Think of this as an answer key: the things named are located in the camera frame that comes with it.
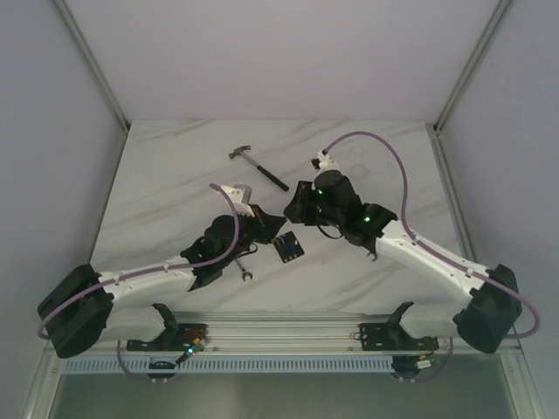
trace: white marble table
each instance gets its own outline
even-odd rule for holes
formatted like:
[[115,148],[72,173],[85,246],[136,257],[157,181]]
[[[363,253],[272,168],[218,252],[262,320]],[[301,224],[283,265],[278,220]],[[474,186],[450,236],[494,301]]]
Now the white marble table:
[[[96,270],[122,270],[165,260],[189,247],[211,220],[227,213],[210,182],[252,186],[252,203],[281,215],[298,180],[312,180],[309,160],[337,137],[355,130],[380,134],[401,155],[410,178],[408,218],[421,235],[459,252],[449,207],[422,122],[366,120],[136,120],[128,137],[93,254]],[[284,193],[241,158],[227,156],[250,144],[250,155],[292,189]],[[363,201],[396,213],[402,180],[383,145],[355,137],[331,155]],[[189,312],[391,313],[415,300],[447,296],[425,278],[391,261],[371,262],[366,251],[329,240],[313,227],[287,223],[305,250],[280,261],[271,246],[244,258],[253,272],[243,282],[235,264],[213,284],[173,304]]]

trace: wrench head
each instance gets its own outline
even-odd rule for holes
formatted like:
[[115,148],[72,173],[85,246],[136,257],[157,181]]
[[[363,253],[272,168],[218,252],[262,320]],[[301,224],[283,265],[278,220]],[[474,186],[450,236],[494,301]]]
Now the wrench head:
[[251,146],[241,146],[241,147],[237,147],[233,150],[232,153],[229,153],[229,158],[230,159],[234,159],[236,156],[240,155],[242,152],[244,152],[245,150],[250,150]]

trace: hammer handle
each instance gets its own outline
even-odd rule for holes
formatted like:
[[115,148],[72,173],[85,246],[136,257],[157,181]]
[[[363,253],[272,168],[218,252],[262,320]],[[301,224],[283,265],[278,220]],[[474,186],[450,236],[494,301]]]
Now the hammer handle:
[[284,191],[288,191],[289,187],[283,183],[280,179],[278,179],[276,176],[272,175],[270,172],[268,172],[265,168],[263,168],[262,166],[258,165],[256,167],[260,173],[262,175],[264,175],[265,177],[267,177],[268,179],[270,179],[272,182],[274,182],[276,185],[278,185],[281,189],[283,189]]

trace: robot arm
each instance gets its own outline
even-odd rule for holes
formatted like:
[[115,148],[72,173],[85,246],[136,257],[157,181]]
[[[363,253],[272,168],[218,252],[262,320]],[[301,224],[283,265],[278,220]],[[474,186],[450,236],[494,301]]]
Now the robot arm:
[[40,333],[46,329],[60,358],[102,341],[157,341],[163,350],[176,334],[167,305],[221,277],[251,244],[271,243],[286,219],[249,204],[252,190],[245,185],[221,190],[239,214],[237,237],[234,217],[219,216],[191,247],[165,262],[99,273],[85,264],[62,280],[38,307]]
[[484,353],[494,353],[521,314],[521,303],[476,278],[488,276],[518,291],[514,273],[499,265],[489,270],[441,248],[406,228],[392,211],[362,203],[349,179],[328,154],[313,160],[313,182],[300,181],[284,214],[292,223],[336,227],[351,244],[370,254],[388,256],[446,289],[451,304],[404,303],[390,320],[396,340],[460,336]]

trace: tabletop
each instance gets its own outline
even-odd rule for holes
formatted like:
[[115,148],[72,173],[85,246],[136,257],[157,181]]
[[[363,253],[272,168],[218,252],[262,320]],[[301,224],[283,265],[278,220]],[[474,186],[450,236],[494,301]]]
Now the tabletop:
[[[214,182],[252,187],[251,203],[281,215],[299,180],[312,181],[310,159],[352,131],[381,135],[399,153],[410,182],[408,220],[419,234],[459,253],[443,184],[423,122],[370,120],[135,120],[100,227],[92,265],[121,271],[161,262],[190,247],[211,221],[227,214]],[[283,192],[241,158],[236,147],[291,190]],[[402,178],[392,155],[364,136],[345,140],[331,156],[362,201],[397,214]],[[305,255],[284,264],[272,245],[243,258],[253,280],[243,282],[236,264],[223,277],[186,296],[162,302],[188,312],[290,312],[387,314],[404,301],[429,304],[449,297],[427,278],[345,240],[330,240],[315,227],[290,224]]]

